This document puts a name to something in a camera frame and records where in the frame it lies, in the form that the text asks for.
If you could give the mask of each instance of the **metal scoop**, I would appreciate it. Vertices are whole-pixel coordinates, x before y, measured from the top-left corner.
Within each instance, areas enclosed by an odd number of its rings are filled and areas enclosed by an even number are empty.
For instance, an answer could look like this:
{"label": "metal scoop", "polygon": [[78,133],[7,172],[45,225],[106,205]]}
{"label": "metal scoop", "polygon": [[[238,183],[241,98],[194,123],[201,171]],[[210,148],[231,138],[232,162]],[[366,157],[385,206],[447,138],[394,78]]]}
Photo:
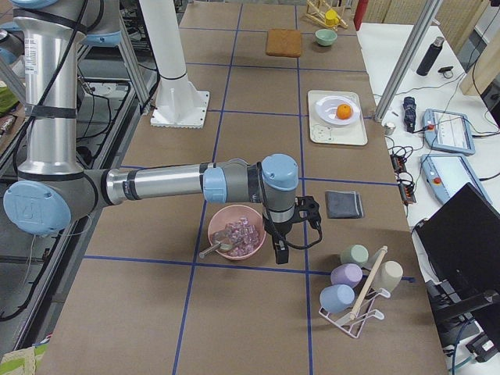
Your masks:
{"label": "metal scoop", "polygon": [[212,235],[212,242],[214,245],[206,248],[202,252],[199,253],[199,257],[204,259],[208,254],[214,252],[215,250],[219,250],[220,252],[229,252],[234,248],[235,245],[238,244],[239,241],[234,241],[229,237],[228,230],[219,230],[218,232]]}

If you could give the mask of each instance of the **white table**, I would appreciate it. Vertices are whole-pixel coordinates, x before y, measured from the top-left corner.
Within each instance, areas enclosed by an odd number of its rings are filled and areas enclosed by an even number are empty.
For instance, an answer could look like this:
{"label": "white table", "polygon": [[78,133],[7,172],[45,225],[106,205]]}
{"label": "white table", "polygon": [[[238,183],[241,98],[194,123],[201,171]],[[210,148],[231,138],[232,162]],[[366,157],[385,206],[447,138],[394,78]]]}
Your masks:
{"label": "white table", "polygon": [[[361,30],[358,32],[359,43],[362,47],[363,58],[365,60],[368,74],[370,75],[370,84],[374,94],[383,94],[387,82],[392,74],[392,70],[398,61],[411,29],[412,26],[409,25],[364,23]],[[391,108],[384,117],[382,123],[392,122],[396,125],[395,132],[391,135],[391,138],[394,140],[396,145],[408,145],[413,146],[414,148],[420,148],[423,142],[422,133],[410,134],[405,131],[402,108],[402,101],[405,96],[412,96],[415,98],[417,115],[416,129],[421,128],[422,116],[425,110],[427,108],[433,108],[447,109],[448,111],[457,113],[465,113],[478,131],[496,130],[496,127],[484,118],[487,108],[480,97],[465,96],[460,91],[458,84],[464,76],[452,83],[449,83],[463,74],[464,70],[447,43],[445,43],[441,54],[438,56],[436,63],[427,76],[421,77],[415,73],[423,55],[437,36],[443,36],[441,31],[438,27],[431,27],[428,30],[419,51],[413,59],[409,71],[406,73],[401,87],[398,89],[398,93],[409,91],[413,88],[421,88],[425,86],[437,87],[442,84],[448,84],[440,88],[413,90],[408,94],[397,95],[394,98],[391,103]],[[453,78],[447,80],[442,76],[442,74],[437,72],[437,70],[443,66],[454,66]],[[380,100],[380,96],[378,95],[375,96],[377,103]],[[452,96],[453,99],[448,105],[448,101]],[[492,120],[489,113],[487,114],[487,118]],[[490,177],[500,172],[499,143],[500,135],[474,139],[476,153],[469,156],[467,159],[479,178]],[[390,140],[387,140],[387,146],[392,146],[392,142]],[[419,176],[420,172],[420,156],[426,155],[429,152],[429,146],[427,143],[424,143],[423,148],[419,151],[415,151],[407,161],[406,168],[413,175],[415,180]],[[483,182],[483,186],[490,196],[493,206],[500,211],[500,177]],[[441,203],[435,198],[434,193],[425,181],[424,175],[421,175],[417,182],[415,196],[417,203],[409,206],[408,213],[408,224],[411,227],[413,227],[421,219],[431,217],[441,207]],[[415,243],[416,252],[419,256],[419,261],[421,261],[420,267],[424,278],[426,280],[430,280],[434,275],[432,275],[430,267],[428,266],[425,251],[423,250],[416,235],[413,236],[413,241]],[[469,352],[464,345],[464,343],[468,341],[469,339],[463,340],[459,346],[457,351],[457,363],[460,363],[469,355]],[[470,362],[463,368],[456,370],[455,373],[471,375],[499,374],[500,355],[497,354],[486,363]]]}

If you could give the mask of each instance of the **pink bowl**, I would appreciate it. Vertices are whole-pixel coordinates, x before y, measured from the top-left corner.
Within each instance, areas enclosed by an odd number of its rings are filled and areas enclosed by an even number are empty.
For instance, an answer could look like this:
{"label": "pink bowl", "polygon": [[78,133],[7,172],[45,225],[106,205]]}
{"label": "pink bowl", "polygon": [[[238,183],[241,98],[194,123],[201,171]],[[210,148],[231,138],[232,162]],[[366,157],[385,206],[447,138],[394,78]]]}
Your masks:
{"label": "pink bowl", "polygon": [[229,256],[224,252],[217,251],[226,259],[243,260],[250,258],[263,246],[263,243],[266,240],[266,232],[264,231],[263,216],[260,213],[255,211],[252,207],[248,207],[247,205],[229,205],[219,210],[210,220],[208,229],[210,244],[213,245],[212,235],[215,232],[224,229],[226,227],[226,224],[228,223],[234,223],[236,221],[239,221],[239,219],[242,216],[246,216],[248,218],[248,223],[254,225],[256,230],[259,232],[259,238],[260,238],[259,245],[255,247],[255,250],[253,252],[249,252],[247,255],[243,256]]}

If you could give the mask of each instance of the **computer monitor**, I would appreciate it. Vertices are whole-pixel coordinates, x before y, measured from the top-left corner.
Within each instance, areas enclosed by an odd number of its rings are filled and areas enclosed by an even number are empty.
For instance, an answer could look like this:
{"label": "computer monitor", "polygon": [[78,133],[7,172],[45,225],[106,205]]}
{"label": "computer monitor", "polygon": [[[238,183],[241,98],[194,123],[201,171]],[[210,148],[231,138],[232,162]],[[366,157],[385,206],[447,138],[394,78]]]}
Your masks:
{"label": "computer monitor", "polygon": [[[416,232],[440,280],[463,300],[494,290],[500,293],[500,214],[466,184]],[[471,312],[500,348],[500,304]]]}

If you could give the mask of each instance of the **orange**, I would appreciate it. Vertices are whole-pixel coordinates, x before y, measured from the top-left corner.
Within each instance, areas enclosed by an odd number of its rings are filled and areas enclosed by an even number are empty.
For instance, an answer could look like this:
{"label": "orange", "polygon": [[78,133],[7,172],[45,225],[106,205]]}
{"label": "orange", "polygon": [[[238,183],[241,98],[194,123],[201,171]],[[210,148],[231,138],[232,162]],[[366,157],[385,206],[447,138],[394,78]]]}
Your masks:
{"label": "orange", "polygon": [[346,120],[352,115],[352,108],[348,104],[340,104],[337,107],[337,117],[341,120]]}

